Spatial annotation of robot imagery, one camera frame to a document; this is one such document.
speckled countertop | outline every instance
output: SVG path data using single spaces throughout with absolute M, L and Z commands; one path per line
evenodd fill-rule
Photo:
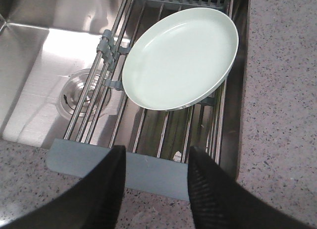
M 317 226 L 317 0 L 251 0 L 238 182 Z M 0 141 L 0 224 L 79 179 L 47 150 Z M 193 228 L 188 202 L 126 190 L 117 228 Z

sink basin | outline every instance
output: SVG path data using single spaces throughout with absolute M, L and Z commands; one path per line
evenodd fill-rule
M 144 9 L 136 39 L 157 20 L 175 10 L 169 1 L 135 0 L 121 45 L 131 42 L 139 14 Z M 212 5 L 213 0 L 184 0 L 180 9 Z M 49 149 L 55 138 L 63 138 L 71 114 L 78 102 L 89 70 L 96 56 L 101 34 L 115 23 L 122 0 L 0 0 L 0 136 L 4 140 Z M 235 64 L 227 80 L 220 166 L 232 177 L 237 176 L 240 109 L 243 70 L 246 55 L 245 27 L 247 0 L 233 3 L 234 21 L 240 34 Z M 118 37 L 120 28 L 115 34 Z M 124 63 L 121 57 L 114 79 L 119 79 Z M 92 93 L 96 87 L 102 62 L 90 87 L 84 107 L 75 126 L 78 130 Z M 110 90 L 90 144 L 108 147 L 111 141 L 124 92 Z M 90 118 L 93 118 L 97 98 Z M 171 113 L 168 129 L 161 141 L 165 112 L 146 111 L 128 100 L 117 131 L 115 144 L 133 151 L 139 122 L 144 117 L 138 153 L 177 160 L 184 139 L 189 145 L 205 147 L 211 128 L 213 101 L 196 104 L 191 110 Z M 186 134 L 186 118 L 192 114 L 190 134 Z

sink drain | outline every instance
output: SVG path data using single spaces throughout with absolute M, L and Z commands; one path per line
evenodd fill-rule
M 84 85 L 86 83 L 88 74 L 89 74 L 90 69 L 83 69 L 75 74 L 73 74 L 70 79 L 66 82 L 64 85 L 59 101 L 60 101 L 60 110 L 61 110 L 61 115 L 63 115 L 66 118 L 71 118 L 71 115 L 74 113 L 75 107 L 78 103 L 79 97 L 81 92 L 83 91 Z M 95 87 L 97 85 L 99 75 L 97 74 L 90 86 L 88 95 L 85 99 L 84 105 L 81 109 L 81 112 L 79 114 L 80 117 L 83 117 L 87 111 L 88 105 L 90 103 L 90 100 L 93 96 Z M 101 100 L 101 91 L 98 93 L 96 102 L 94 104 L 91 116 L 95 115 L 96 109 L 98 106 L 98 103 Z M 103 109 L 107 106 L 109 103 L 111 97 L 111 90 L 109 90 L 109 93 L 107 94 Z

plate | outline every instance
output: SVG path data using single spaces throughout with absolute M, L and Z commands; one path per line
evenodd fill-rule
M 226 79 L 238 42 L 236 26 L 220 11 L 199 7 L 174 13 L 132 47 L 123 67 L 124 90 L 150 110 L 191 106 Z

countertop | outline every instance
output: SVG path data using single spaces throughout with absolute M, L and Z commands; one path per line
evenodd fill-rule
M 317 0 L 250 0 L 237 181 L 317 227 Z M 0 141 L 0 223 L 79 178 L 51 172 L 47 150 Z M 127 189 L 117 228 L 194 228 L 188 202 Z

